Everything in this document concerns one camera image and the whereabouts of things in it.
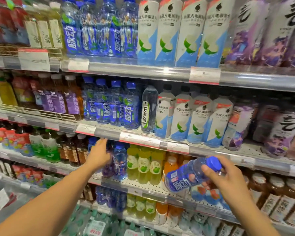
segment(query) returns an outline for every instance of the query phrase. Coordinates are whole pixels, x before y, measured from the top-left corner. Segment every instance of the bottle with purple label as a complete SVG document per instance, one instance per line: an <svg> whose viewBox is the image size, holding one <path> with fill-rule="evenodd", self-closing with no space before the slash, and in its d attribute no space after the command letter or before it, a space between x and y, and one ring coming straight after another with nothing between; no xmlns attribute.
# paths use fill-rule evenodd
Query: bottle with purple label
<svg viewBox="0 0 295 236"><path fill-rule="evenodd" d="M287 153L294 136L295 105L277 116L261 150L272 158L281 158Z"/></svg>
<svg viewBox="0 0 295 236"><path fill-rule="evenodd" d="M295 0L282 0L269 15L269 27L256 53L255 65L278 67L295 29Z"/></svg>
<svg viewBox="0 0 295 236"><path fill-rule="evenodd" d="M51 100L56 113L67 113L67 104L64 100L64 85L61 74L51 75L53 87L50 91Z"/></svg>
<svg viewBox="0 0 295 236"><path fill-rule="evenodd" d="M231 118L226 127L222 145L229 150L239 150L243 143L243 135L254 113L250 100L243 100L233 108Z"/></svg>
<svg viewBox="0 0 295 236"><path fill-rule="evenodd" d="M251 64L255 41L267 15L265 0L248 0L240 7L232 47L225 64Z"/></svg>
<svg viewBox="0 0 295 236"><path fill-rule="evenodd" d="M68 114L74 115L75 119L79 120L83 115L83 99L81 89L76 84L74 75L66 75L65 78L68 83L64 92L68 107Z"/></svg>
<svg viewBox="0 0 295 236"><path fill-rule="evenodd" d="M207 165L216 173L220 174L222 165L215 156L208 158L197 158L191 160L188 164L182 165L178 170L173 170L167 173L165 177L165 185L171 192L179 192L185 188L200 185L208 178L201 170L202 165Z"/></svg>
<svg viewBox="0 0 295 236"><path fill-rule="evenodd" d="M38 94L40 95L41 103L43 104L44 111L54 111L54 106L51 100L51 89L52 82L50 79L50 73L39 73L39 83L40 88L38 89Z"/></svg>

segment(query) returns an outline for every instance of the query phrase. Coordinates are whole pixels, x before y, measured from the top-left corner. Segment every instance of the forearm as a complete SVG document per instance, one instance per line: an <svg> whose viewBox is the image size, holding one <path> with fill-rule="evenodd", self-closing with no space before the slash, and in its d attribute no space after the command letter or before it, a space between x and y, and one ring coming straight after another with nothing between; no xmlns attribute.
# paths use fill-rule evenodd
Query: forearm
<svg viewBox="0 0 295 236"><path fill-rule="evenodd" d="M86 164L37 196L0 224L0 235L57 236L93 174Z"/></svg>
<svg viewBox="0 0 295 236"><path fill-rule="evenodd" d="M244 207L236 207L232 212L249 236L280 236L271 220L253 202L247 202Z"/></svg>

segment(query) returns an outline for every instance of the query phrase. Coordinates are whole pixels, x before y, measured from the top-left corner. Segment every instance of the yellow-green drink bottle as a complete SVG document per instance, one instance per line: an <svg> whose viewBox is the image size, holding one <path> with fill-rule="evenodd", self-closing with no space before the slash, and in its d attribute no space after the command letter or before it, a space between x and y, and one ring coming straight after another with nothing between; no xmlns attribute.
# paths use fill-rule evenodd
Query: yellow-green drink bottle
<svg viewBox="0 0 295 236"><path fill-rule="evenodd" d="M151 165L151 150L147 147L141 147L138 159L138 182L146 184L150 180L149 171Z"/></svg>
<svg viewBox="0 0 295 236"><path fill-rule="evenodd" d="M162 150L154 150L151 152L152 160L149 172L151 185L158 185L161 181L165 155L166 151Z"/></svg>
<svg viewBox="0 0 295 236"><path fill-rule="evenodd" d="M136 208L137 208L137 218L142 219L145 215L145 205L146 205L146 199L137 196L136 197Z"/></svg>
<svg viewBox="0 0 295 236"><path fill-rule="evenodd" d="M127 150L127 174L129 180L136 180L138 178L138 158L139 147L131 144Z"/></svg>
<svg viewBox="0 0 295 236"><path fill-rule="evenodd" d="M153 221L156 215L156 201L147 199L145 205L145 218L147 221Z"/></svg>
<svg viewBox="0 0 295 236"><path fill-rule="evenodd" d="M129 215L136 212L136 197L133 194L127 194L127 211Z"/></svg>

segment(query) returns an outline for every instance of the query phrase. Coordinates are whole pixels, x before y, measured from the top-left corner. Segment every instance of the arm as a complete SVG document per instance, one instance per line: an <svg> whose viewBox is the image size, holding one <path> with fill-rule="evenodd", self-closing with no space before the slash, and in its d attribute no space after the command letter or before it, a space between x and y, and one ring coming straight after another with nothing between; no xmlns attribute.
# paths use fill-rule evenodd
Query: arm
<svg viewBox="0 0 295 236"><path fill-rule="evenodd" d="M81 167L28 202L0 224L4 236L58 236L93 173L110 161L107 139L92 147Z"/></svg>
<svg viewBox="0 0 295 236"><path fill-rule="evenodd" d="M254 203L247 188L242 172L223 156L216 156L223 165L226 175L219 176L206 165L201 167L204 174L221 191L224 200L230 206L232 213L250 236L280 236L272 226L270 219L264 215ZM210 189L207 182L202 185Z"/></svg>

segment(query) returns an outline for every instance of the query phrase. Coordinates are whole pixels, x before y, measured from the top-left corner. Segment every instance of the blue bottle cap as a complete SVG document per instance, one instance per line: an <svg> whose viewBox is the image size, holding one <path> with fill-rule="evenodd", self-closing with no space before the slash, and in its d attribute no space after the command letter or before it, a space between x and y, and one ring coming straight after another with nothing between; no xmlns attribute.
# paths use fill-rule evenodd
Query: blue bottle cap
<svg viewBox="0 0 295 236"><path fill-rule="evenodd" d="M94 82L94 79L92 76L83 76L82 75L82 77L83 77L84 82L87 84L92 84Z"/></svg>
<svg viewBox="0 0 295 236"><path fill-rule="evenodd" d="M135 89L136 88L136 83L134 83L134 82L127 82L127 88L128 89Z"/></svg>
<svg viewBox="0 0 295 236"><path fill-rule="evenodd" d="M111 81L111 86L112 87L120 87L121 86L121 81L120 80L112 80Z"/></svg>
<svg viewBox="0 0 295 236"><path fill-rule="evenodd" d="M97 85L106 85L106 79L97 79L96 84Z"/></svg>
<svg viewBox="0 0 295 236"><path fill-rule="evenodd" d="M215 156L210 156L205 160L205 163L208 167L210 167L214 171L218 171L222 169L222 165Z"/></svg>
<svg viewBox="0 0 295 236"><path fill-rule="evenodd" d="M84 4L82 1L77 1L75 3L79 8L82 7L82 5Z"/></svg>

